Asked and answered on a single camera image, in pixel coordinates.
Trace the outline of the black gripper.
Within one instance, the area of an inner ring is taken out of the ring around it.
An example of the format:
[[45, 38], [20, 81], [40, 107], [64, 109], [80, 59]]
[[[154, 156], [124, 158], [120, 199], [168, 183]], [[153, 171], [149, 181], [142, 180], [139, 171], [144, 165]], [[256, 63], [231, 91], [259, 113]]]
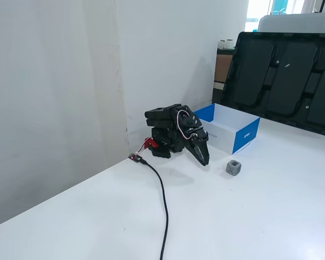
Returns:
[[188, 140], [185, 140], [186, 149], [201, 163], [203, 166], [209, 164], [210, 156], [207, 146], [209, 139], [208, 132], [201, 126], [190, 128], [187, 131]]

